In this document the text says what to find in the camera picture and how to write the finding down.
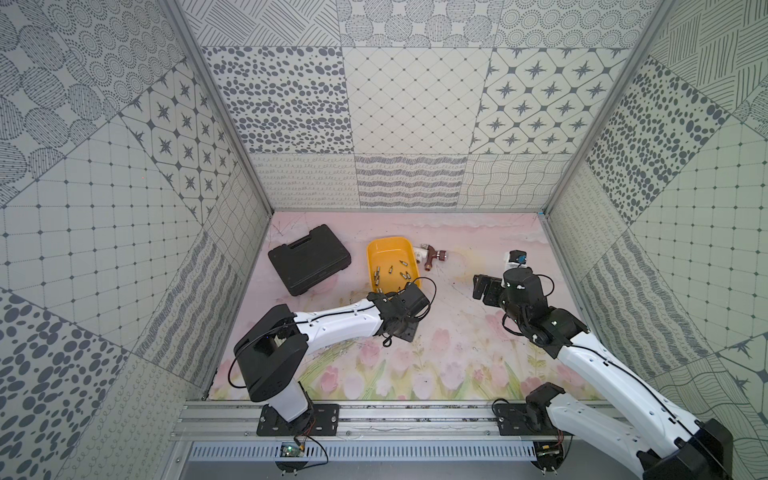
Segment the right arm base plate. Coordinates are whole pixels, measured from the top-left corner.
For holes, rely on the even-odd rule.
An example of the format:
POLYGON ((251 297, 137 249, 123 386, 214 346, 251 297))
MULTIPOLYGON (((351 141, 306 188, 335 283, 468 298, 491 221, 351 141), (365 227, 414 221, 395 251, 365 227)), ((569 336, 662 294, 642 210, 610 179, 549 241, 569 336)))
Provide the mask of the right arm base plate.
POLYGON ((571 436, 570 432, 557 429, 543 410, 527 404, 497 399, 491 404, 491 411, 501 436, 571 436))

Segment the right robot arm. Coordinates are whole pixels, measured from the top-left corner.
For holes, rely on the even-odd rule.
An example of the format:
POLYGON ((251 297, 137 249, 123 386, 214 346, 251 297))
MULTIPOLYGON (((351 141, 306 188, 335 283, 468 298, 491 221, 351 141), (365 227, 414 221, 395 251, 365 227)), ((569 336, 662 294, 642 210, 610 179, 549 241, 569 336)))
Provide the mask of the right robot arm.
POLYGON ((532 269, 516 263, 502 277, 477 275, 472 296, 503 312, 511 334, 594 387, 623 416, 605 415, 546 382, 525 398, 528 427, 578 437, 640 479, 730 479, 733 436, 718 420, 702 421, 664 397, 613 355, 588 326, 555 308, 532 269))

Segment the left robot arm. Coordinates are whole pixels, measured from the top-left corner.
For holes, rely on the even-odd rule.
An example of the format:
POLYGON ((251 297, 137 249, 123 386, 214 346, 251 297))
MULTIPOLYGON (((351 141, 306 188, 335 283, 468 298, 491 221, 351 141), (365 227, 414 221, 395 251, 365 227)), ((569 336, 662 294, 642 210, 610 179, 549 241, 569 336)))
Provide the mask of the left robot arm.
POLYGON ((227 372, 229 386, 244 390, 289 424, 307 422, 314 405, 296 372, 305 357, 350 340, 381 337, 410 342, 434 299, 414 282, 398 291, 370 292, 347 306, 317 312, 272 307, 233 347, 227 372))

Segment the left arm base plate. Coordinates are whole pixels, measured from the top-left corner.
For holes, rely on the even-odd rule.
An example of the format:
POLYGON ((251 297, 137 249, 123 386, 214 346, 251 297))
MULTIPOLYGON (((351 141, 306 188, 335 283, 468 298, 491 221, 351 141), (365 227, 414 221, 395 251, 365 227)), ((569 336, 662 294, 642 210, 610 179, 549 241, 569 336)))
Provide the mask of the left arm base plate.
POLYGON ((296 419, 286 421, 275 408, 266 405, 261 410, 257 435, 259 437, 335 436, 339 413, 339 404, 312 404, 309 410, 296 419))

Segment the yellow plastic storage box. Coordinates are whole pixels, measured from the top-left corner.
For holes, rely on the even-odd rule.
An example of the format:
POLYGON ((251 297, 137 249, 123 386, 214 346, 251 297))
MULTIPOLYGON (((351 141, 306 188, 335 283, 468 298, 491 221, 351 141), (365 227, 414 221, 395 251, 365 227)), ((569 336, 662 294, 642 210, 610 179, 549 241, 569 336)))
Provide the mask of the yellow plastic storage box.
POLYGON ((401 291, 409 282, 420 285, 413 245, 407 238, 375 239, 368 244, 366 255, 372 291, 391 293, 401 291))

